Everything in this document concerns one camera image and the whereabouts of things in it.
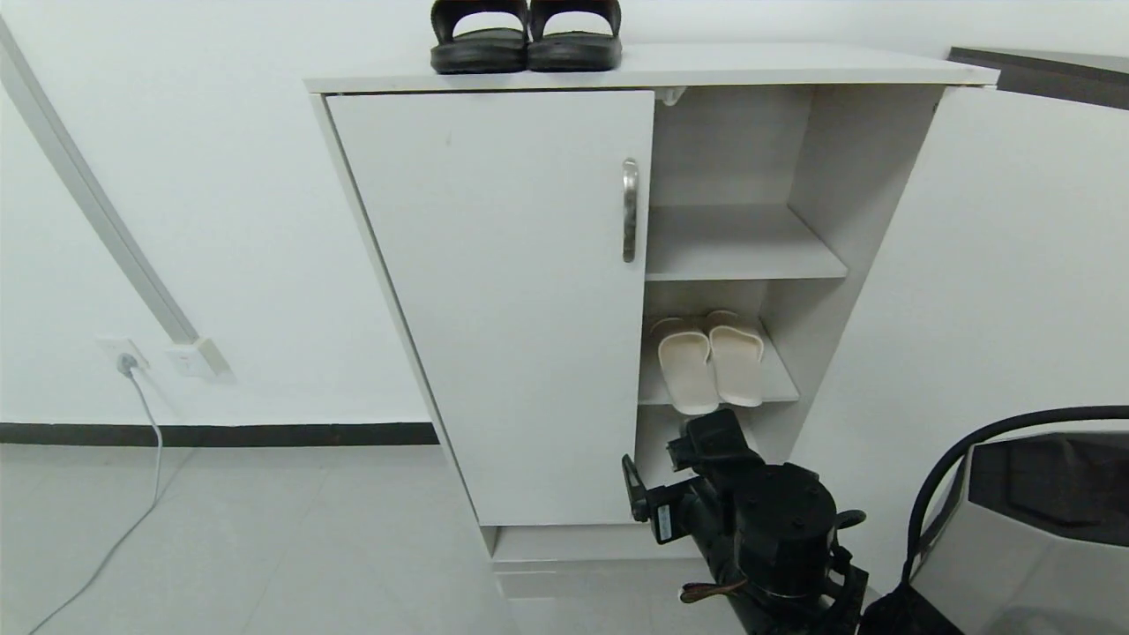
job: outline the wall outlet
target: wall outlet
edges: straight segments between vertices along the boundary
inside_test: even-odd
[[[177,373],[185,377],[215,379],[227,371],[227,363],[219,349],[208,338],[200,338],[193,343],[170,346],[165,355]]]
[[[117,364],[117,358],[122,354],[132,355],[134,359],[138,360],[138,368],[146,371],[149,368],[149,362],[146,360],[138,347],[134,346],[133,340],[129,338],[96,338],[95,343],[98,348],[103,350],[114,364]]]

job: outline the electrical socket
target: electrical socket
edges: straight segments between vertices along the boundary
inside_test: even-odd
[[[138,360],[138,368],[149,369],[149,362],[141,355],[133,340],[129,338],[95,338],[94,341],[107,357],[113,359],[114,364],[117,364],[117,358],[125,354],[132,355]]]

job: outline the black slipper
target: black slipper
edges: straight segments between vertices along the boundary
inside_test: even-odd
[[[601,16],[612,34],[572,31],[545,35],[545,23],[557,14],[581,11]],[[620,66],[619,0],[531,0],[528,68],[542,72],[612,70]]]
[[[517,16],[516,28],[483,28],[455,35],[458,20],[473,14],[500,12]],[[435,0],[431,28],[439,41],[431,49],[431,68],[439,75],[517,72],[525,70],[524,0]]]

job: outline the floor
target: floor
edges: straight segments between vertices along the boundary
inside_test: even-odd
[[[0,445],[0,633],[26,635],[148,504],[154,451]],[[41,635],[736,633],[675,591],[501,598],[437,446],[169,449],[163,498]]]

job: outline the wall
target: wall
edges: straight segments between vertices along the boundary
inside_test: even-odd
[[[828,40],[1129,54],[1124,2],[624,0],[632,42]],[[427,418],[300,78],[425,55],[427,0],[7,0],[6,19],[155,269],[235,371],[178,377],[164,333],[9,104],[0,418],[141,423],[94,343],[133,338],[166,423]]]

